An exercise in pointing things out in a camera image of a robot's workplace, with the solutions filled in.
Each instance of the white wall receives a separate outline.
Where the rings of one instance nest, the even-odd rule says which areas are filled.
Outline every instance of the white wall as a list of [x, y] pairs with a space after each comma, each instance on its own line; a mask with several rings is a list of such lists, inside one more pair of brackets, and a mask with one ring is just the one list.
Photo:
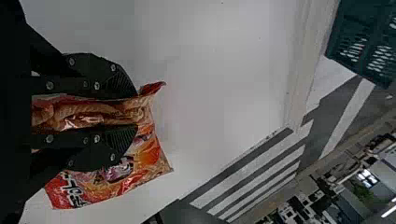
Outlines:
[[22, 0], [28, 22], [60, 51], [105, 56], [136, 86], [168, 83], [154, 112], [175, 168], [124, 197], [76, 211], [38, 212], [43, 196], [34, 197], [24, 220], [44, 223], [46, 214], [51, 223], [141, 223], [279, 129], [299, 3]]

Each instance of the window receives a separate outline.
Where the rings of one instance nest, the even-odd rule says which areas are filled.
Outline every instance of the window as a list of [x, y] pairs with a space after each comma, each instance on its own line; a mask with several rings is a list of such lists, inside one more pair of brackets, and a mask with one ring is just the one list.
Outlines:
[[358, 173], [358, 179], [367, 189], [371, 188], [379, 181], [370, 171], [366, 169]]

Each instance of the stripe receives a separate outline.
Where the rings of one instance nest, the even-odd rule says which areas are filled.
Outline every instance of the stripe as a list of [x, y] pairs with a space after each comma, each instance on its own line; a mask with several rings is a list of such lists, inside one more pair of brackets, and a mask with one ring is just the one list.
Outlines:
[[368, 81], [367, 79], [363, 79], [359, 84], [359, 87], [356, 89], [355, 93], [352, 96], [352, 99], [349, 101], [343, 116], [337, 123], [337, 126], [332, 131], [332, 135], [327, 142], [325, 148], [323, 149], [319, 159], [327, 156], [330, 152], [332, 152], [337, 144], [340, 142], [341, 138], [344, 136], [344, 133], [347, 131], [347, 128], [352, 123], [353, 119], [356, 118], [359, 111], [364, 105], [364, 102], [370, 96], [373, 91], [375, 84]]
[[392, 165], [390, 162], [386, 160], [381, 160], [381, 161], [384, 162], [392, 171], [396, 172], [396, 167], [394, 167], [394, 165]]
[[208, 190], [204, 195], [194, 200], [191, 204], [198, 208], [203, 208], [205, 205], [209, 204], [213, 199], [216, 199], [220, 195], [225, 195], [225, 192], [227, 192], [228, 190], [229, 190], [228, 192], [231, 193], [238, 190], [243, 185], [248, 183], [248, 181], [250, 180], [246, 180], [242, 184], [238, 184], [239, 182], [244, 180], [247, 176], [254, 174], [254, 177], [256, 177], [260, 175], [264, 171], [262, 167], [265, 164], [269, 163], [270, 161], [272, 161], [273, 159], [275, 159], [280, 155], [286, 155], [284, 154], [284, 152], [287, 151], [291, 146], [296, 144], [300, 140], [301, 136], [307, 136], [309, 134], [309, 130], [311, 129], [311, 126], [312, 126], [312, 122], [306, 124], [304, 127], [302, 127], [302, 129], [299, 132], [288, 136], [283, 141], [276, 144], [275, 147], [272, 147], [270, 148], [270, 150], [267, 150], [265, 153], [262, 153], [258, 158], [255, 158], [249, 164], [244, 166], [242, 169], [238, 170], [237, 172], [234, 172], [234, 174], [227, 177], [224, 181], [217, 184], [214, 188]]
[[243, 201], [244, 199], [246, 199], [249, 195], [253, 194], [254, 192], [256, 192], [258, 190], [263, 190], [262, 187], [264, 185], [268, 184], [268, 182], [272, 181], [273, 179], [277, 178], [278, 176], [290, 173], [290, 170], [296, 170], [298, 168], [299, 161], [300, 161], [299, 159], [294, 160], [293, 162], [284, 166], [281, 170], [277, 171], [276, 173], [274, 173], [267, 179], [263, 180], [258, 185], [254, 186], [254, 188], [252, 188], [252, 186], [245, 186], [245, 187], [248, 187], [248, 189], [242, 189], [242, 190], [238, 191], [237, 193], [230, 195], [226, 200], [219, 203], [218, 205], [216, 205], [215, 207], [210, 209], [208, 212], [212, 215], [215, 215], [216, 217], [223, 215], [225, 212], [227, 212], [229, 209], [234, 207], [236, 204], [238, 204], [241, 201]]
[[[303, 152], [304, 152], [304, 146], [300, 147], [297, 151], [295, 151], [293, 153], [294, 154], [293, 157], [298, 158], [298, 156], [301, 155]], [[280, 181], [281, 179], [280, 177], [281, 176], [274, 178], [273, 180], [269, 181], [267, 184], [263, 185], [261, 189], [248, 195], [244, 200], [240, 201], [231, 209], [227, 210], [224, 214], [219, 216], [219, 218], [227, 219], [226, 217], [231, 216], [233, 213], [237, 213], [239, 210], [244, 209], [246, 206], [249, 206], [252, 202], [254, 202], [256, 199], [260, 198], [263, 194], [265, 194], [266, 191], [268, 191], [270, 188], [275, 187], [277, 182]]]
[[274, 137], [270, 138], [268, 141], [264, 142], [261, 146], [253, 149], [250, 153], [248, 153], [245, 157], [241, 158], [239, 161], [236, 163], [232, 164], [228, 168], [226, 168], [224, 171], [222, 171], [220, 174], [216, 175], [212, 179], [210, 179], [208, 182], [203, 184], [200, 188], [196, 189], [193, 191], [191, 194], [186, 196], [183, 201], [186, 203], [190, 203], [200, 197], [201, 195], [205, 194], [207, 191], [210, 189], [214, 188], [216, 185], [218, 185], [220, 182], [228, 178], [230, 175], [234, 174], [238, 170], [240, 170], [242, 167], [246, 166], [248, 163], [253, 161], [254, 159], [258, 158], [261, 154], [266, 152], [268, 149], [271, 147], [275, 146], [282, 140], [284, 140], [286, 137], [290, 136], [293, 133], [293, 131], [289, 128], [286, 128], [282, 132], [278, 133]]
[[353, 77], [322, 98], [319, 107], [305, 115], [304, 121], [313, 120], [314, 124], [306, 138], [305, 148], [309, 150], [301, 157], [299, 173], [318, 160], [361, 80], [359, 76]]
[[227, 220], [228, 222], [232, 222], [244, 213], [246, 213], [248, 210], [253, 208], [257, 203], [265, 200], [268, 198], [271, 194], [275, 193], [277, 190], [281, 189], [283, 186], [288, 184], [294, 177], [296, 176], [295, 173], [287, 176], [283, 180], [279, 181], [278, 183], [274, 184], [274, 187], [265, 191], [264, 194], [255, 197], [250, 203], [246, 203], [244, 206], [233, 212], [232, 214], [228, 215], [224, 220]]
[[229, 201], [231, 195], [241, 195], [243, 194], [244, 190], [248, 191], [255, 187], [255, 185], [260, 184], [262, 181], [265, 181], [268, 177], [272, 174], [276, 173], [277, 171], [281, 170], [282, 167], [292, 163], [294, 160], [299, 158], [300, 154], [294, 154], [297, 149], [302, 146], [302, 142], [295, 144], [292, 147], [289, 147], [285, 152], [283, 152], [280, 156], [276, 157], [274, 160], [268, 162], [259, 170], [254, 172], [252, 175], [247, 176], [245, 179], [234, 185], [232, 188], [226, 190], [222, 193], [219, 197], [208, 203], [205, 207], [203, 207], [204, 211], [208, 211], [212, 207], [216, 206], [219, 203], [222, 203], [225, 199]]

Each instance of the orange bag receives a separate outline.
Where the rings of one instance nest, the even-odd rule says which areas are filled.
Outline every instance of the orange bag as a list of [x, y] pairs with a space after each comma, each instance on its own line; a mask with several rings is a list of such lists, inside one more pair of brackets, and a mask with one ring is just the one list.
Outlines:
[[118, 165], [95, 172], [64, 170], [45, 187], [55, 209], [79, 208], [120, 196], [173, 171], [155, 133], [151, 107], [164, 82], [148, 84], [130, 99], [97, 101], [61, 95], [33, 102], [34, 132], [61, 132], [95, 125], [136, 123], [133, 143]]

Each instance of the white stripe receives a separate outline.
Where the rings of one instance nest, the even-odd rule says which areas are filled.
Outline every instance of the white stripe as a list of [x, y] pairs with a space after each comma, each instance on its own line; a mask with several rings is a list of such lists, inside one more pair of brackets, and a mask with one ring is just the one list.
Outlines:
[[296, 144], [300, 139], [306, 137], [312, 127], [313, 120], [306, 123], [297, 133], [293, 133], [283, 139], [281, 142], [268, 149], [266, 152], [262, 153], [258, 158], [248, 163], [246, 166], [228, 176], [226, 179], [218, 183], [215, 187], [207, 191], [205, 194], [201, 195], [193, 202], [192, 205], [203, 208], [205, 205], [210, 203], [213, 199], [220, 196], [226, 190], [230, 189], [235, 184], [239, 183], [245, 177], [253, 174], [256, 170], [263, 167], [266, 163], [273, 160], [284, 151], [286, 151], [289, 147], [292, 147]]
[[[293, 154], [295, 155], [302, 155], [304, 152], [304, 147], [300, 147], [297, 151], [295, 151]], [[256, 190], [254, 193], [250, 194], [249, 196], [247, 196], [244, 200], [242, 200], [241, 202], [237, 203], [236, 205], [234, 205], [232, 208], [230, 208], [227, 212], [225, 212], [224, 214], [222, 214], [219, 218], [224, 219], [227, 216], [229, 216], [230, 214], [234, 213], [235, 211], [237, 211], [240, 207], [242, 207], [243, 205], [245, 205], [246, 203], [251, 202], [251, 200], [253, 200], [255, 197], [257, 197], [258, 195], [260, 195], [261, 193], [263, 193], [264, 191], [268, 190], [269, 188], [271, 188], [274, 184], [276, 184], [277, 181], [281, 180], [282, 178], [280, 178], [280, 176], [278, 176], [277, 178], [274, 178], [273, 180], [271, 180], [270, 182], [268, 182], [266, 185], [262, 186], [260, 189]]]
[[349, 71], [339, 63], [320, 56], [317, 69], [315, 71], [314, 83], [309, 92], [306, 101], [306, 113], [316, 109], [320, 100], [340, 86], [344, 85], [348, 80], [352, 79], [356, 74]]
[[327, 142], [326, 147], [323, 149], [319, 159], [322, 159], [334, 150], [338, 142], [340, 142], [341, 138], [344, 136], [344, 133], [347, 131], [347, 128], [352, 123], [353, 119], [358, 115], [361, 107], [370, 96], [370, 93], [374, 87], [375, 84], [366, 79], [361, 81], [359, 87], [353, 94], [352, 99], [350, 99], [348, 105], [346, 106], [343, 116], [338, 121], [334, 131], [332, 131], [332, 136], [330, 137], [329, 142]]
[[[223, 210], [226, 206], [228, 206], [230, 203], [234, 202], [235, 200], [237, 200], [239, 197], [241, 197], [242, 195], [244, 195], [245, 193], [247, 193], [248, 191], [250, 191], [251, 189], [255, 188], [257, 185], [259, 185], [260, 183], [266, 181], [266, 179], [268, 177], [270, 177], [271, 175], [275, 174], [276, 172], [278, 172], [279, 170], [281, 170], [283, 167], [285, 167], [288, 163], [290, 163], [291, 161], [294, 161], [295, 159], [297, 159], [299, 156], [301, 156], [301, 154], [296, 154], [296, 155], [291, 155], [289, 158], [286, 158], [285, 160], [277, 163], [276, 165], [272, 166], [270, 169], [268, 169], [266, 172], [262, 173], [261, 175], [259, 175], [258, 177], [256, 177], [253, 181], [251, 181], [250, 183], [246, 184], [244, 187], [242, 187], [241, 189], [237, 190], [236, 192], [234, 192], [233, 194], [231, 194], [230, 196], [228, 196], [226, 199], [224, 199], [221, 203], [218, 203], [216, 206], [214, 206], [213, 208], [211, 208], [208, 213], [215, 215], [216, 213], [218, 213], [219, 211]], [[290, 174], [291, 172], [297, 170], [298, 166], [299, 166], [299, 162], [297, 162], [296, 164], [292, 165], [291, 167], [289, 167], [289, 169], [285, 170], [282, 174], [278, 175], [276, 178], [274, 179], [278, 179], [280, 180], [281, 178], [285, 177], [286, 175]], [[255, 192], [262, 193], [264, 191], [264, 188], [261, 187], [260, 189], [257, 189]]]
[[275, 188], [271, 189], [270, 191], [268, 191], [266, 194], [262, 195], [259, 199], [257, 199], [256, 201], [254, 201], [253, 203], [251, 203], [249, 206], [247, 206], [246, 208], [242, 209], [240, 212], [238, 212], [237, 214], [235, 214], [235, 216], [230, 217], [227, 221], [228, 222], [232, 222], [234, 220], [236, 220], [238, 217], [240, 217], [241, 215], [243, 215], [244, 213], [246, 213], [248, 210], [250, 210], [252, 207], [254, 207], [257, 203], [260, 203], [262, 200], [266, 199], [268, 196], [270, 196], [271, 194], [275, 193], [277, 190], [279, 190], [280, 188], [282, 188], [283, 186], [285, 186], [287, 183], [289, 183], [293, 178], [295, 177], [295, 175], [292, 175], [291, 177], [287, 178], [285, 181], [283, 181], [282, 183], [280, 183], [279, 185], [277, 185]]

